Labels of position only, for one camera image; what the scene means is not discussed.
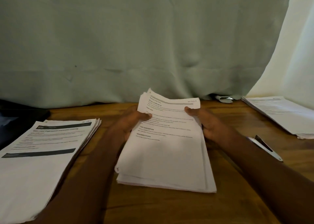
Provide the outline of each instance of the green cloth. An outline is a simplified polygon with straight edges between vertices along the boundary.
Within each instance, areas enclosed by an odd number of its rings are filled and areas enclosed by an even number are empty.
[[[54,108],[246,95],[289,0],[0,0],[0,99]]]

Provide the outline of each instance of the wooden table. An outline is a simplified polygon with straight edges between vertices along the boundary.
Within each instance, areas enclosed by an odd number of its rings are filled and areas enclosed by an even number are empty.
[[[314,181],[314,139],[297,139],[242,101],[224,104],[202,101],[217,116],[245,136],[259,135],[292,169]],[[100,118],[102,125],[77,158],[66,179],[75,175],[105,130],[131,103],[104,104],[51,110],[49,119]],[[217,185],[216,194],[203,194],[116,183],[113,177],[104,223],[279,223],[241,174],[213,146],[208,155]]]

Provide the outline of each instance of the white wall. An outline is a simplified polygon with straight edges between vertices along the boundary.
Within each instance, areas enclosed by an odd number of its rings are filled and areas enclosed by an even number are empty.
[[[291,58],[281,89],[286,99],[314,109],[314,5]]]
[[[285,96],[288,96],[289,98],[293,97],[293,99],[300,99],[300,96],[295,97],[295,93],[289,94],[288,89],[291,89],[296,84],[301,87],[301,85],[298,83],[298,79],[300,79],[300,76],[303,72],[300,72],[298,76],[292,76],[295,73],[295,69],[292,69],[292,67],[293,64],[300,62],[300,58],[304,56],[304,53],[296,52],[293,62],[291,59],[295,49],[297,48],[297,45],[298,49],[304,48],[305,45],[312,44],[313,46],[313,40],[306,41],[304,38],[302,41],[299,41],[301,40],[300,35],[309,17],[313,1],[314,0],[290,0],[289,8],[282,25],[273,56],[261,78],[248,93],[248,97],[274,96],[283,95],[285,93]],[[304,69],[307,69],[308,67],[309,64],[304,65]],[[289,76],[285,78],[288,68]],[[287,82],[288,78],[293,78],[293,80],[291,82]]]

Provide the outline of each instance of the dark skin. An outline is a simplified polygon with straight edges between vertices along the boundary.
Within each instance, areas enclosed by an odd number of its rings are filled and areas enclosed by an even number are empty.
[[[314,223],[314,182],[253,146],[246,137],[221,122],[210,111],[188,107],[185,111],[200,119],[205,138],[218,144],[242,169],[284,223]],[[138,112],[137,107],[129,108],[108,128],[76,176],[62,186],[32,223],[97,223],[105,185],[121,146],[139,120],[150,118],[150,114]]]

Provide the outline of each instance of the pen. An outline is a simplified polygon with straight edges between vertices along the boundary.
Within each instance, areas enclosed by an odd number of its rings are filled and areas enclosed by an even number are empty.
[[[256,144],[259,148],[269,153],[272,157],[274,157],[275,159],[281,162],[284,162],[283,159],[275,151],[273,151],[258,135],[256,135],[255,138],[250,138],[250,137],[248,138],[250,139],[250,141]]]

